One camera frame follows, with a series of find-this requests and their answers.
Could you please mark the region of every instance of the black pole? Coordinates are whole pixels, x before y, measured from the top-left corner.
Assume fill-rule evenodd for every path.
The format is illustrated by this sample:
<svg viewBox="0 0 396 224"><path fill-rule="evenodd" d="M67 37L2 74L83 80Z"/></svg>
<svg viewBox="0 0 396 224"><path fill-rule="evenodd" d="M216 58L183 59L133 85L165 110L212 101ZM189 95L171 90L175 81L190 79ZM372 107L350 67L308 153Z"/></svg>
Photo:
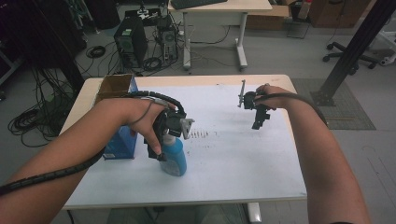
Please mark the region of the black pole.
<svg viewBox="0 0 396 224"><path fill-rule="evenodd" d="M346 50L330 72L319 91L311 92L315 104L330 105L332 97L347 77L349 70L359 57L375 39L392 13L396 9L395 0L377 0L361 24L356 34L352 37Z"/></svg>

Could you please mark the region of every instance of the cardboard box on floor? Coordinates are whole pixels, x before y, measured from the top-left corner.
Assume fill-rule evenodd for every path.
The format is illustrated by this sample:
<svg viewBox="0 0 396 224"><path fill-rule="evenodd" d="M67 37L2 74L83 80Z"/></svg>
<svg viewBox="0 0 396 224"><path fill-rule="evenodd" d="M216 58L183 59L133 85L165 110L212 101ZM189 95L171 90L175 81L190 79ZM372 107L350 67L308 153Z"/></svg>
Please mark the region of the cardboard box on floor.
<svg viewBox="0 0 396 224"><path fill-rule="evenodd" d="M297 1L297 0L282 0L282 5L283 6L288 6L288 5L290 5L291 3L295 2L295 1Z"/></svg>
<svg viewBox="0 0 396 224"><path fill-rule="evenodd" d="M281 30L286 17L290 15L288 6L272 6L266 12L248 13L246 29Z"/></svg>
<svg viewBox="0 0 396 224"><path fill-rule="evenodd" d="M104 77L94 104L96 105L104 99L117 98L127 94L133 82L131 74ZM121 126L107 143L103 157L105 160L133 159L136 138L137 133L132 134L129 127Z"/></svg>
<svg viewBox="0 0 396 224"><path fill-rule="evenodd" d="M309 19L313 27L353 28L372 0L312 1Z"/></svg>

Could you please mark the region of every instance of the office chair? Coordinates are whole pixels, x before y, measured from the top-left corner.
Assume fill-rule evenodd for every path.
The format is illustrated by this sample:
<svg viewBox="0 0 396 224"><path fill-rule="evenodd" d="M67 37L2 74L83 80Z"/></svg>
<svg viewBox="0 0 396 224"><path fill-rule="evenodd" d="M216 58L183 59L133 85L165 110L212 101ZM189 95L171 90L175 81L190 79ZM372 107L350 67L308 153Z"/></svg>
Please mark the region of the office chair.
<svg viewBox="0 0 396 224"><path fill-rule="evenodd" d="M326 49L333 49L334 47L336 47L337 49L341 50L342 52L337 52L337 53L330 53L330 54L326 54L326 56L323 57L323 62L328 62L330 60L330 58L337 58L337 57L341 57L341 55L343 55L344 51L346 50L346 47L340 45L337 42L332 42L331 44L329 44ZM365 55L361 55L359 57L360 60L362 61L366 61L369 64L369 68L373 69L375 68L375 66L378 64L378 60L375 58L371 58ZM354 75L356 73L356 71L359 69L359 65L358 62L355 63L355 65L353 65L353 67L350 69L349 74L350 75Z"/></svg>

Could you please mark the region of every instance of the blue box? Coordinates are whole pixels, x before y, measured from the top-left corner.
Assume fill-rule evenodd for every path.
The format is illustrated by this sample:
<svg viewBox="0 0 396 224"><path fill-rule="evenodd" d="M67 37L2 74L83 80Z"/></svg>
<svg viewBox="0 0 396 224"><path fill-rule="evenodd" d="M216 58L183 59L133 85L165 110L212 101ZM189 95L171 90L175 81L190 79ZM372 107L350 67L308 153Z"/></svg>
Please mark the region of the blue box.
<svg viewBox="0 0 396 224"><path fill-rule="evenodd" d="M128 126L121 126L111 137L105 148L105 160L133 159L137 133L131 133Z"/></svg>
<svg viewBox="0 0 396 224"><path fill-rule="evenodd" d="M130 91L137 91L133 75L105 76L94 103L106 98L120 97ZM136 139L137 133L131 133L128 126L121 126L107 143L103 157L105 160L133 159Z"/></svg>

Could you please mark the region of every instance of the black cable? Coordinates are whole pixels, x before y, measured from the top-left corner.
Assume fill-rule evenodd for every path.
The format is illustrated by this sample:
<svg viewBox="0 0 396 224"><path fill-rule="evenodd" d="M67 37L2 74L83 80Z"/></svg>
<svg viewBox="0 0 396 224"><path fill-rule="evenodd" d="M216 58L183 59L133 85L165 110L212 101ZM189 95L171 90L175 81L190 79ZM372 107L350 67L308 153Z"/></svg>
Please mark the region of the black cable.
<svg viewBox="0 0 396 224"><path fill-rule="evenodd" d="M76 60L75 60L75 63L78 65L78 67L80 67L80 68L83 70L83 71L81 72L81 74L87 73L90 77L92 77L92 75L91 75L88 71L91 69L91 67L92 67L92 65L93 65L93 61L94 61L94 59L92 58L91 64L90 64L90 66L88 66L87 69L83 68L83 67L81 66L81 64L79 64Z"/></svg>
<svg viewBox="0 0 396 224"><path fill-rule="evenodd" d="M117 65L117 62L116 62L115 65L110 69L111 62L113 61L113 57L114 57L114 55L115 55L116 53L118 53L118 52L115 51L113 54L111 54L110 62L109 62L108 65L107 65L107 74L110 74L111 70L113 70L113 69L116 67L116 65Z"/></svg>
<svg viewBox="0 0 396 224"><path fill-rule="evenodd" d="M70 217L70 222L71 222L72 224L74 224L73 215L72 215L72 212L71 212L70 210L67 210L67 215L69 215L69 217Z"/></svg>
<svg viewBox="0 0 396 224"><path fill-rule="evenodd" d="M296 100L305 102L306 104L308 104L308 105L312 106L312 108L314 108L315 112L317 112L320 119L327 126L326 118L324 117L324 115L322 114L320 109L316 105L312 104L309 100L305 99L303 96L301 96L299 94L287 93L287 92L273 93L273 94L268 94L268 95L262 95L260 98L254 99L253 102L258 103L259 101L265 101L265 100L268 100L271 98L276 98L276 97L287 97L287 98L292 98L292 99L296 99Z"/></svg>
<svg viewBox="0 0 396 224"><path fill-rule="evenodd" d="M17 189L22 189L26 188L35 184L40 184L46 181L54 180L57 178L65 177L68 175L73 175L76 173L79 173L81 171L84 171L94 165L99 159L102 157L103 152L105 149L103 148L101 151L99 151L96 155L94 155L92 158L88 159L87 161L84 161L81 164L64 168L61 170L53 171L53 172L48 172L42 175L33 175L24 179L20 179L17 181L14 181L12 183L6 184L4 186L0 187L0 196L6 195L14 190Z"/></svg>
<svg viewBox="0 0 396 224"><path fill-rule="evenodd" d="M147 209L147 207L145 207L144 210L145 210L146 214L148 215L148 218L149 218L154 224L157 224L158 215L157 215L157 217L154 219L154 218L152 217L151 213L149 212L149 210Z"/></svg>
<svg viewBox="0 0 396 224"><path fill-rule="evenodd" d="M106 53L106 48L103 46L93 46L87 49L85 55L89 58L100 58Z"/></svg>
<svg viewBox="0 0 396 224"><path fill-rule="evenodd" d="M154 97L154 98L159 98L159 99L165 100L166 102L169 102L169 103L177 106L177 109L178 109L177 112L178 113L185 114L184 108L183 108L183 106L181 105L181 103L178 100L176 100L176 99L174 99L172 97L166 96L166 95L162 95L162 94L160 94L158 92L155 92L155 91L133 91L133 92L130 92L130 93L128 93L128 94L126 94L124 96L121 96L121 97L129 97L129 98Z"/></svg>
<svg viewBox="0 0 396 224"><path fill-rule="evenodd" d="M152 104L154 104L154 100L151 100L151 102L150 102L149 105L148 105L148 108L147 108L146 111L143 113L143 115L140 116L139 119L137 119L137 120L135 120L134 122L130 123L129 125L132 126L132 125L136 124L137 122L139 122L141 119L143 119L143 118L147 115L147 113L149 112L149 109L151 108Z"/></svg>
<svg viewBox="0 0 396 224"><path fill-rule="evenodd" d="M113 65L113 67L110 69L110 71L108 73L110 74L114 70L114 68L116 68L116 66L119 67L119 71L120 71L120 55L119 55L119 57L117 58L116 62Z"/></svg>
<svg viewBox="0 0 396 224"><path fill-rule="evenodd" d="M32 69L36 82L35 98L37 103L8 123L8 130L14 135L19 135L21 143L26 147L42 147L47 144L26 143L25 135L32 130L39 130L47 142L58 136L76 99L73 92L64 90L65 88L72 90L68 82L60 80L57 70L51 72L52 70ZM45 85L49 85L52 92L48 92L47 88L44 91Z"/></svg>
<svg viewBox="0 0 396 224"><path fill-rule="evenodd" d="M111 43L108 43L107 45L105 45L105 48L107 47L107 46L109 46L110 44L114 44L114 43L116 43L116 42L111 42ZM111 52L109 53L109 54L107 54L107 56L105 57L105 58L103 58L100 62L99 62L99 64L97 65L97 71L98 71L98 77L99 77L99 74L100 74L100 64L108 57L108 56L110 56L110 55L114 55L114 47L115 47L116 45L114 45L113 46L113 48L112 48L112 50L111 50Z"/></svg>
<svg viewBox="0 0 396 224"><path fill-rule="evenodd" d="M142 66L146 72L156 71L163 66L163 61L160 58L152 57L143 61Z"/></svg>
<svg viewBox="0 0 396 224"><path fill-rule="evenodd" d="M218 41L215 41L215 42L191 41L190 43L192 43L192 44L218 44L218 43L224 41L225 38L227 38L228 33L230 32L230 28L231 28L231 26L228 26L228 30L227 30L225 36L224 36L222 39L218 40Z"/></svg>

